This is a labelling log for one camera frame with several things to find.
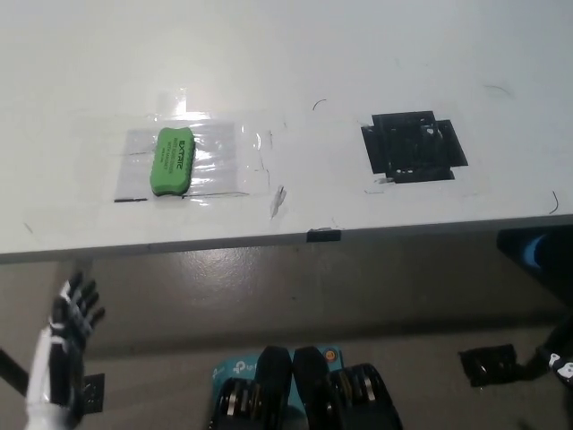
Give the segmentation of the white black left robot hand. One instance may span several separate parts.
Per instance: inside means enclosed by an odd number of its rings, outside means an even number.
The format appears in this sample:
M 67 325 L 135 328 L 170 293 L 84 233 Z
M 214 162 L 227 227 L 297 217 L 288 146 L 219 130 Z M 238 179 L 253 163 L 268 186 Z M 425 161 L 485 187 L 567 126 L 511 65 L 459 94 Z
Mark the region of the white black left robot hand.
M 80 271 L 56 294 L 40 331 L 26 392 L 27 429 L 74 429 L 84 416 L 84 354 L 106 310 Z

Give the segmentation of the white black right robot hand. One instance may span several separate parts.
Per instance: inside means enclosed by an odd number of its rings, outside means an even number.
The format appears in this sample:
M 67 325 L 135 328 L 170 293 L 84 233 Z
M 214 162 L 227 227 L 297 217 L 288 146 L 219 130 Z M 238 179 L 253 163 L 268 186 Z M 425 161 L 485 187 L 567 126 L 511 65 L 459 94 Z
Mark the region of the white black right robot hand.
M 537 349 L 538 355 L 546 367 L 554 374 L 554 376 L 568 389 L 572 389 L 572 376 L 573 364 L 565 357 L 547 349 L 546 347 L 539 347 Z

